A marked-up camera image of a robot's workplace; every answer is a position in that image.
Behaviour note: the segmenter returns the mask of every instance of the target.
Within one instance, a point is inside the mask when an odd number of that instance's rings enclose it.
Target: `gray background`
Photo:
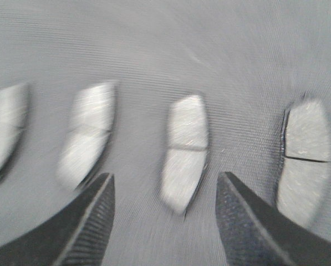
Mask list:
[[[116,177],[104,265],[224,265],[218,173],[272,202],[285,108],[307,91],[331,130],[331,1],[0,1],[0,89],[33,84],[28,130],[0,185],[0,245],[75,197],[55,180],[70,107],[105,79],[122,85],[102,167]],[[167,110],[193,91],[205,96],[210,158],[184,218],[159,185]],[[331,177],[311,230],[331,240]]]

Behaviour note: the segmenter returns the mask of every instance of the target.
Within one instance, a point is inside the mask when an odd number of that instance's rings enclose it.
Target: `brake pad friction material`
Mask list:
[[[171,106],[161,197],[178,214],[185,212],[200,183],[206,165],[207,127],[200,96],[188,96]]]
[[[117,82],[78,92],[71,111],[69,133],[57,169],[57,179],[69,189],[90,176],[108,142],[115,116]]]
[[[0,171],[17,147],[26,126],[29,85],[0,90]]]

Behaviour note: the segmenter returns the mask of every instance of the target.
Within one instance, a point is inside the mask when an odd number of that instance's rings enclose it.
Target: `black textured grip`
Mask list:
[[[230,266],[286,265],[262,237],[244,199],[224,173],[218,178],[216,218]]]
[[[113,191],[114,183],[102,192],[61,266],[101,265],[112,229],[109,213],[115,208]]]
[[[100,265],[114,213],[114,178],[103,174],[51,219],[0,247],[0,265]]]

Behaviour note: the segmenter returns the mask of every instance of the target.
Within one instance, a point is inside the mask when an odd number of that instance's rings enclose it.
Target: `grey fabric surface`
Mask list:
[[[307,92],[331,128],[331,1],[0,2],[0,88],[33,85],[28,130],[0,185],[0,245],[75,197],[55,179],[68,115],[78,90],[106,79],[122,84],[101,170],[116,187],[103,265],[224,265],[218,173],[273,202],[285,108]],[[166,118],[197,91],[209,166],[184,218],[159,199]],[[310,230],[331,240],[331,177]]]

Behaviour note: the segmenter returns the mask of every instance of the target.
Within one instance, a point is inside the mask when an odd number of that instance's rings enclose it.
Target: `textured cloth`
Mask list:
[[[331,1],[16,1],[0,3],[0,89],[32,83],[27,131],[0,185],[0,245],[75,197],[55,178],[73,96],[119,79],[100,172],[115,174],[103,265],[225,265],[216,182],[231,171],[273,203],[284,110],[320,98],[331,130]],[[170,104],[201,92],[208,170],[186,217],[159,197]],[[331,240],[331,176],[311,231]]]

